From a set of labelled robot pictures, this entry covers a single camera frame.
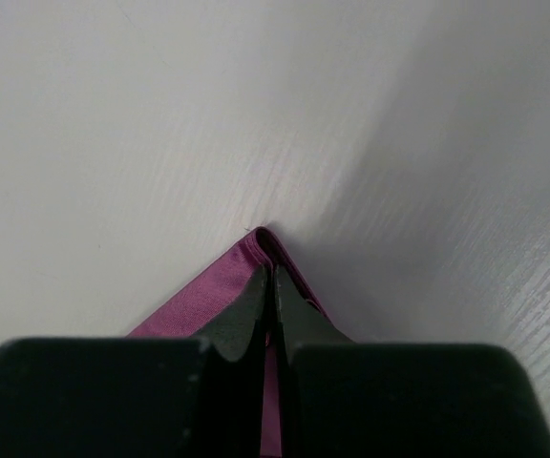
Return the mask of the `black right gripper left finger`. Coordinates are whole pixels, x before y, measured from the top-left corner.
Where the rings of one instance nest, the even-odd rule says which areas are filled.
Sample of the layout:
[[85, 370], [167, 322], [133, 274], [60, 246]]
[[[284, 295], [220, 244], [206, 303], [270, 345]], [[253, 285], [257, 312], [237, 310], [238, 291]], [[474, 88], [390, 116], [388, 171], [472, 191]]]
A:
[[260, 455], [268, 286], [269, 274], [260, 267], [240, 296], [198, 331], [210, 343], [201, 383], [200, 457]]

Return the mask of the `purple cloth napkin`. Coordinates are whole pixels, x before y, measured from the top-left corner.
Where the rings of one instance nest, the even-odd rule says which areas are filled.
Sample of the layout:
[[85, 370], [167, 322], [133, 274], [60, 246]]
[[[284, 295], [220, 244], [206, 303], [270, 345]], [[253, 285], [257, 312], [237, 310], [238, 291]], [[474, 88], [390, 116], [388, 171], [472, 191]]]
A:
[[[167, 303], [132, 331], [134, 337], [189, 337], [215, 320], [226, 309], [247, 299], [246, 287], [260, 274], [259, 298], [269, 299], [267, 287], [277, 267], [290, 276], [300, 296], [302, 311], [313, 314], [321, 336], [342, 343], [346, 336], [329, 320], [313, 291], [277, 237], [264, 227], [250, 231]], [[220, 378], [214, 400], [206, 404], [215, 428], [201, 436], [180, 429], [178, 438], [188, 446], [197, 439], [191, 457], [222, 457], [227, 446], [235, 457], [279, 457], [281, 418], [277, 349], [267, 343], [260, 361], [241, 375]]]

